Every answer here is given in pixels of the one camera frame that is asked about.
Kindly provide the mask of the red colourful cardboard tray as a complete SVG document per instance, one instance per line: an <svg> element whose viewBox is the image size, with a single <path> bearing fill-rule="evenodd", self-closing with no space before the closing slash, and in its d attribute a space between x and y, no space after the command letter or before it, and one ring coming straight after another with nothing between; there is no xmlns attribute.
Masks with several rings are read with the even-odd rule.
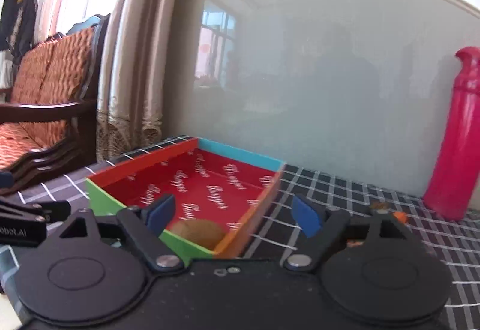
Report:
<svg viewBox="0 0 480 330"><path fill-rule="evenodd" d="M204 138L166 140L109 162L86 180L96 215L127 206L145 208L165 194L175 199L173 223L210 220L224 232L216 245L200 245L168 225L160 239L184 261L238 257L278 194L285 164Z"/></svg>

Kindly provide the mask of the brown kiwi fruit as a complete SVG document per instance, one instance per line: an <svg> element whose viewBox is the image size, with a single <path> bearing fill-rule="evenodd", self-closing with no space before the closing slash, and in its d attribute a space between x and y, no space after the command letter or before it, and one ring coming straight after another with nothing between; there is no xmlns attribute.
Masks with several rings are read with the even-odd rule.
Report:
<svg viewBox="0 0 480 330"><path fill-rule="evenodd" d="M226 235L218 223L198 219L179 220L171 226L170 232L210 251L213 251Z"/></svg>

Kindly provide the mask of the pink thermos flask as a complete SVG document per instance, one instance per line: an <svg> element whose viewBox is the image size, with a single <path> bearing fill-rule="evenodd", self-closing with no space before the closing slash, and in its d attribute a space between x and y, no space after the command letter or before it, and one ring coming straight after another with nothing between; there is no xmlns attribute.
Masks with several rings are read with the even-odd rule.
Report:
<svg viewBox="0 0 480 330"><path fill-rule="evenodd" d="M479 48L456 52L461 70L451 94L448 122L433 175L423 195L428 208L461 220L479 176Z"/></svg>

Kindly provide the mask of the dark jackets on rack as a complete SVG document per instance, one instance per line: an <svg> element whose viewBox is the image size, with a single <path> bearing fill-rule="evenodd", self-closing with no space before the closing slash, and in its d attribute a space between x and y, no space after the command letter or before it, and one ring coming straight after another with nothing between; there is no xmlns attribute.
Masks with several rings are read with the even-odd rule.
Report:
<svg viewBox="0 0 480 330"><path fill-rule="evenodd" d="M1 51L18 65L32 49L38 0L4 0L1 9Z"/></svg>

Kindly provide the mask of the beige lace curtain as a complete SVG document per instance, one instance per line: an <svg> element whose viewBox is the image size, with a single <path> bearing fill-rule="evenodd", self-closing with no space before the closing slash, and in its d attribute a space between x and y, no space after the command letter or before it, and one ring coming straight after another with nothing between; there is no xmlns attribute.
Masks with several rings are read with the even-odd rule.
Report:
<svg viewBox="0 0 480 330"><path fill-rule="evenodd" d="M93 4L109 14L96 106L98 160L162 137L164 75L175 0L41 0L35 36L43 40Z"/></svg>

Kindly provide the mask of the wooden sofa with orange cushions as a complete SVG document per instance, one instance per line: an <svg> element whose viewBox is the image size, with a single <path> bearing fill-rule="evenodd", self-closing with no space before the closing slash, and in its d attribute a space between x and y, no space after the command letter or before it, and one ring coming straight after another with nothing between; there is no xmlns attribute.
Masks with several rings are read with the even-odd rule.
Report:
<svg viewBox="0 0 480 330"><path fill-rule="evenodd" d="M22 59L1 104L2 194L96 161L98 79L109 20L92 16Z"/></svg>

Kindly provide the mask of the small orange tangerine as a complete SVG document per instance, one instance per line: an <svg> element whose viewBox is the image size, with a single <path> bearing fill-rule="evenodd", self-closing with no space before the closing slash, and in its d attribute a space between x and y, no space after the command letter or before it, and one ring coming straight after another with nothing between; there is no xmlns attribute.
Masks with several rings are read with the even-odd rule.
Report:
<svg viewBox="0 0 480 330"><path fill-rule="evenodd" d="M392 211L390 205L387 202L372 202L365 211L367 215L387 215L392 214L394 218L399 220L402 224L408 222L408 217L405 212L402 211ZM364 244L364 239L354 239L348 240L346 247L358 247Z"/></svg>

